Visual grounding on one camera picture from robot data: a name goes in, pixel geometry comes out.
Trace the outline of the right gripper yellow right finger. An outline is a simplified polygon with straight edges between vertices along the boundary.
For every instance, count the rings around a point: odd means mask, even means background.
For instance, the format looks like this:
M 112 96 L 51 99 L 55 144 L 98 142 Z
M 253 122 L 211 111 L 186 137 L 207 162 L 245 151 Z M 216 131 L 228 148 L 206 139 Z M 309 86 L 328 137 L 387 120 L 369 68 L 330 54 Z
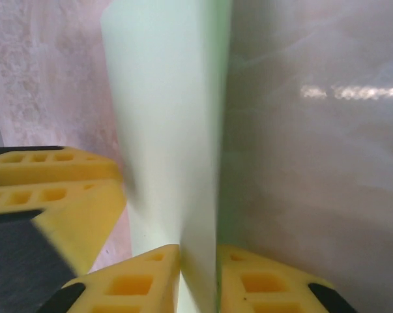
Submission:
M 231 245 L 217 246 L 220 312 L 355 312 L 323 278 Z

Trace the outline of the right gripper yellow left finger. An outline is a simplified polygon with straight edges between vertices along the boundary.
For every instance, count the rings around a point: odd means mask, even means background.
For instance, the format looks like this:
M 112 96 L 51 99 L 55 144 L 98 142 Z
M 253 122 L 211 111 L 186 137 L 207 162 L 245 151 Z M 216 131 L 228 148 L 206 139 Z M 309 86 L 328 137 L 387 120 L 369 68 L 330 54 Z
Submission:
M 176 312 L 179 245 L 165 245 L 67 282 L 43 312 Z

